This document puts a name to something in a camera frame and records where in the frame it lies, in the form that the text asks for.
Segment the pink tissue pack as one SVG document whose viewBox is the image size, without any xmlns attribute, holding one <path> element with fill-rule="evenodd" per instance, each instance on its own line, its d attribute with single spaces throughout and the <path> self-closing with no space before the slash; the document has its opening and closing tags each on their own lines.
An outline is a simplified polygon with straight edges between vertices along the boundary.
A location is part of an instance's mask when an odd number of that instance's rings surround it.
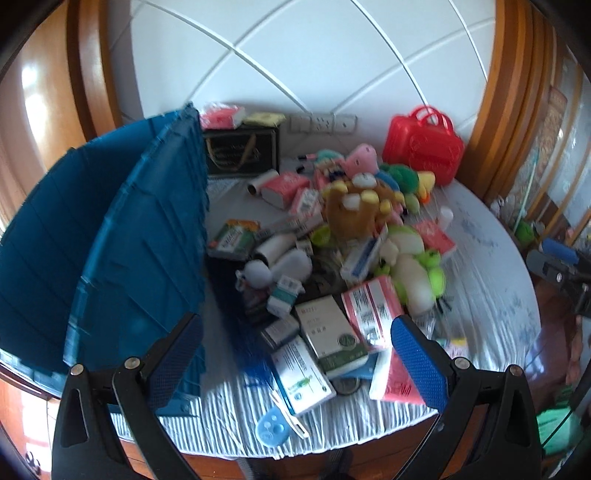
<svg viewBox="0 0 591 480">
<path fill-rule="evenodd" d="M 245 116 L 242 106 L 212 103 L 200 113 L 200 125 L 204 130 L 233 130 L 242 125 Z"/>
</svg>

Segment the red tissue box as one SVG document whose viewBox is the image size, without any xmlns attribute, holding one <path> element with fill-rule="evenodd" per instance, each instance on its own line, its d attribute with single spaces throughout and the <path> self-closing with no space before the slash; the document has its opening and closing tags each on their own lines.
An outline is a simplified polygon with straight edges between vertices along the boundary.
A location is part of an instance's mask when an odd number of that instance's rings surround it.
<svg viewBox="0 0 591 480">
<path fill-rule="evenodd" d="M 271 206 L 284 210 L 290 207 L 297 191 L 308 186 L 308 177 L 295 172 L 284 172 L 264 183 L 260 188 L 260 196 Z"/>
</svg>

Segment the red toy suitcase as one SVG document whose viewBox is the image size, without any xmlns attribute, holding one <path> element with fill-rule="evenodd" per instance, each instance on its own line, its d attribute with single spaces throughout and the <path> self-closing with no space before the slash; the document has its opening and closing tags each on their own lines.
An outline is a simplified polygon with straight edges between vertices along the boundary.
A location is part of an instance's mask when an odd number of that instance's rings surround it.
<svg viewBox="0 0 591 480">
<path fill-rule="evenodd" d="M 420 106 L 392 118 L 382 158 L 416 171 L 431 171 L 438 186 L 456 177 L 465 145 L 450 117 L 432 106 Z"/>
</svg>

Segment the pink pig plush toy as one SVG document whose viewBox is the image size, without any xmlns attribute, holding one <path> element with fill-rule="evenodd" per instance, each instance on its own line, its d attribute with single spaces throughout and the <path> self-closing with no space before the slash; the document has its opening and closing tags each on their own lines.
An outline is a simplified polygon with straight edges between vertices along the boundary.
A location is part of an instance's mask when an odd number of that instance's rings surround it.
<svg viewBox="0 0 591 480">
<path fill-rule="evenodd" d="M 342 171 L 349 179 L 358 174 L 375 175 L 379 171 L 376 149 L 369 144 L 360 144 L 342 160 Z"/>
</svg>

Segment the brown bear plush toy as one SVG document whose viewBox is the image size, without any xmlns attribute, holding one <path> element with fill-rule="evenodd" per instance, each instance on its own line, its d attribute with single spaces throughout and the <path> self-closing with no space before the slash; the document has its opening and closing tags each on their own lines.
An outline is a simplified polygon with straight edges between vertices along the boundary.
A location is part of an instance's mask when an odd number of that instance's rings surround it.
<svg viewBox="0 0 591 480">
<path fill-rule="evenodd" d="M 322 199 L 322 216 L 339 241 L 377 237 L 385 226 L 404 224 L 404 195 L 370 173 L 329 183 Z"/>
</svg>

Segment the white green medicine box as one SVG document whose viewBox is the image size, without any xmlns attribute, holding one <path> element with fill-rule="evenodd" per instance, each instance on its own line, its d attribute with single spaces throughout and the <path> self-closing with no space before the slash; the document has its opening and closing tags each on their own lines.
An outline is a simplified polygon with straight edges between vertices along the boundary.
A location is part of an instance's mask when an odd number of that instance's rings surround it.
<svg viewBox="0 0 591 480">
<path fill-rule="evenodd" d="M 301 332 L 329 379 L 364 366 L 369 352 L 332 296 L 298 304 Z"/>
</svg>

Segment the black gift bag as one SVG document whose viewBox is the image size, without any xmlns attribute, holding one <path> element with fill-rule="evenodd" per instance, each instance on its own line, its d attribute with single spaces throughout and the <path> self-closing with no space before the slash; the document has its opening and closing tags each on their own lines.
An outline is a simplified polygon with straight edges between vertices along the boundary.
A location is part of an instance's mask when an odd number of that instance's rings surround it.
<svg viewBox="0 0 591 480">
<path fill-rule="evenodd" d="M 204 130 L 208 176 L 252 178 L 280 169 L 280 129 L 240 126 Z"/>
</svg>

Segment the white blue medicine box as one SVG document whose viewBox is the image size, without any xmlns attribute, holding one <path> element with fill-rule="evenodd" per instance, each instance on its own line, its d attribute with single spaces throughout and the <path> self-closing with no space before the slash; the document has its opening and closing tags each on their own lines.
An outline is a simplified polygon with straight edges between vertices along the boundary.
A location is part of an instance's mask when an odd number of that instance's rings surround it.
<svg viewBox="0 0 591 480">
<path fill-rule="evenodd" d="M 300 336 L 276 350 L 271 361 L 280 396 L 291 415 L 304 415 L 337 395 Z"/>
</svg>

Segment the white wall socket strip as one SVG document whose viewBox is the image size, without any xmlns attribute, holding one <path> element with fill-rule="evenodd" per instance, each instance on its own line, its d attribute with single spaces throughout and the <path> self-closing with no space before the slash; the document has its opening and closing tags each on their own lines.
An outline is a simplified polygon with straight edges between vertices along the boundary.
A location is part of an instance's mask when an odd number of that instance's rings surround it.
<svg viewBox="0 0 591 480">
<path fill-rule="evenodd" d="M 291 133 L 352 135 L 358 117 L 352 114 L 292 114 L 288 118 Z"/>
</svg>

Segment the red white barcode box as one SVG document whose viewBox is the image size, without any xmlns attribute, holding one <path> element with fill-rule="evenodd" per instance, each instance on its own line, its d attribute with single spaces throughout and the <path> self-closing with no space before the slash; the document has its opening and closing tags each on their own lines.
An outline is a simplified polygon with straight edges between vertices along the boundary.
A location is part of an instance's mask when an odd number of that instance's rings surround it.
<svg viewBox="0 0 591 480">
<path fill-rule="evenodd" d="M 370 352 L 393 347 L 393 321 L 404 314 L 389 276 L 381 275 L 342 293 L 346 317 Z"/>
</svg>

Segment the white green frog plush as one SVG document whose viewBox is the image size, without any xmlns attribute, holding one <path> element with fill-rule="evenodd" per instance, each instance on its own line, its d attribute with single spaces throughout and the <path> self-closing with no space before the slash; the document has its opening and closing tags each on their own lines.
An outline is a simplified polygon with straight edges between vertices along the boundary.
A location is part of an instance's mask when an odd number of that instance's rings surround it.
<svg viewBox="0 0 591 480">
<path fill-rule="evenodd" d="M 401 305 L 414 317 L 430 312 L 446 292 L 440 252 L 427 248 L 410 226 L 387 227 L 373 274 L 390 278 Z"/>
</svg>

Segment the blue plastic storage crate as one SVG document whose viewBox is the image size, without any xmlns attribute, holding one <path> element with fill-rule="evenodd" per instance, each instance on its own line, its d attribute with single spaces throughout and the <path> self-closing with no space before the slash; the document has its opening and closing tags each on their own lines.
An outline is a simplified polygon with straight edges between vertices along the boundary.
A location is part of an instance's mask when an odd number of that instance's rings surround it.
<svg viewBox="0 0 591 480">
<path fill-rule="evenodd" d="M 209 201 L 192 106 L 70 149 L 1 239 L 1 353 L 60 396 L 69 369 L 140 357 L 204 303 Z"/>
</svg>

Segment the green duck plush toy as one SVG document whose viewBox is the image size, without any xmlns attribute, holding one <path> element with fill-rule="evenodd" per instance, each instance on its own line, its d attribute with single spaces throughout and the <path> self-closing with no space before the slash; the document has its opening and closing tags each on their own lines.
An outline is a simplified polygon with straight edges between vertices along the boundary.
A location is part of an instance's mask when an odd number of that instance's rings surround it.
<svg viewBox="0 0 591 480">
<path fill-rule="evenodd" d="M 404 200 L 406 210 L 414 215 L 430 202 L 431 193 L 436 185 L 436 176 L 433 172 L 416 171 L 403 164 L 383 163 L 378 177 Z"/>
</svg>

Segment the light blue plastic toy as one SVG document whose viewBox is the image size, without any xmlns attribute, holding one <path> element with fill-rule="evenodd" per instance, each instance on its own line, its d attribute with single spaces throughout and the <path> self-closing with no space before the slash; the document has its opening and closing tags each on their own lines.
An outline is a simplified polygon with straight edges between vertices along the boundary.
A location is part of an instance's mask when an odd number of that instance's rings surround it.
<svg viewBox="0 0 591 480">
<path fill-rule="evenodd" d="M 276 448 L 290 438 L 290 425 L 284 419 L 280 408 L 273 406 L 256 424 L 256 439 L 263 446 Z"/>
</svg>

